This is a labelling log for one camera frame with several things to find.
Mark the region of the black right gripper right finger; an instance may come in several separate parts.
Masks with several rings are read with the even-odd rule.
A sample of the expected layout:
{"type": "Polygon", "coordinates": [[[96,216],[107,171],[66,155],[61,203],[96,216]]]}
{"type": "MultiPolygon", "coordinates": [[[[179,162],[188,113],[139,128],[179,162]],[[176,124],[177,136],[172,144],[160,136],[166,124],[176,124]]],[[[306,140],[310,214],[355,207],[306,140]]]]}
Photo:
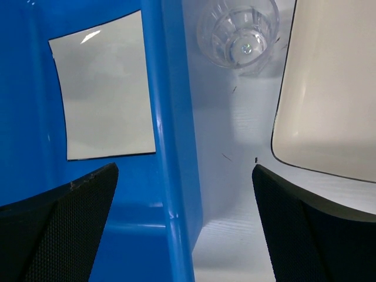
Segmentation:
{"type": "Polygon", "coordinates": [[[259,164],[252,180],[276,281],[375,281],[375,215],[259,164]]]}

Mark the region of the cream rectangular plate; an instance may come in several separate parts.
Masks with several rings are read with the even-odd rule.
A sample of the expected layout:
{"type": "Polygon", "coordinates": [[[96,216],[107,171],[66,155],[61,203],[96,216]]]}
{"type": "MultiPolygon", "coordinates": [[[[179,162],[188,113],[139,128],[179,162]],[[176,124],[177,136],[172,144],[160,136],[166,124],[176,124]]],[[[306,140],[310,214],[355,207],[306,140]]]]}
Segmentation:
{"type": "Polygon", "coordinates": [[[297,1],[271,142],[288,165],[375,181],[375,2],[297,1]]]}

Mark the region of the white square black-rimmed plate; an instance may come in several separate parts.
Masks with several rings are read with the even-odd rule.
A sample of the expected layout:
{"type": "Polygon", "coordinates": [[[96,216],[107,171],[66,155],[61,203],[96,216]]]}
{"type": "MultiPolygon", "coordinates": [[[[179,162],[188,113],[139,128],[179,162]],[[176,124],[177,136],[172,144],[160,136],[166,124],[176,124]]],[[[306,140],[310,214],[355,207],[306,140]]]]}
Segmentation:
{"type": "Polygon", "coordinates": [[[49,41],[68,160],[153,153],[142,14],[49,41]]]}

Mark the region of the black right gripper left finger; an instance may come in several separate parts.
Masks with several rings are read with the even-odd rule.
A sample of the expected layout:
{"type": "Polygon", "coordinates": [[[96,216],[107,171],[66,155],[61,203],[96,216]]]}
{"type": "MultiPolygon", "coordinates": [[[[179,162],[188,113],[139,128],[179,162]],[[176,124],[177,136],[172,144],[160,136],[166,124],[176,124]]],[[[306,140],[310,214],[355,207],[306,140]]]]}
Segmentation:
{"type": "Polygon", "coordinates": [[[1,281],[88,281],[119,169],[109,163],[1,207],[1,281]]]}

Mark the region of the clear glass tumbler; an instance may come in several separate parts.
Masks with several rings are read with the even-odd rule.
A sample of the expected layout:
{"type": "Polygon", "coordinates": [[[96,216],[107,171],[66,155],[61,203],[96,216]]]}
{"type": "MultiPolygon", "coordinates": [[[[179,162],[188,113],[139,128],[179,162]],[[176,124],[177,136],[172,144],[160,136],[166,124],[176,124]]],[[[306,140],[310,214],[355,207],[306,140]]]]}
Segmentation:
{"type": "Polygon", "coordinates": [[[271,58],[279,21],[275,1],[209,1],[197,23],[197,43],[213,64],[254,75],[271,58]]]}

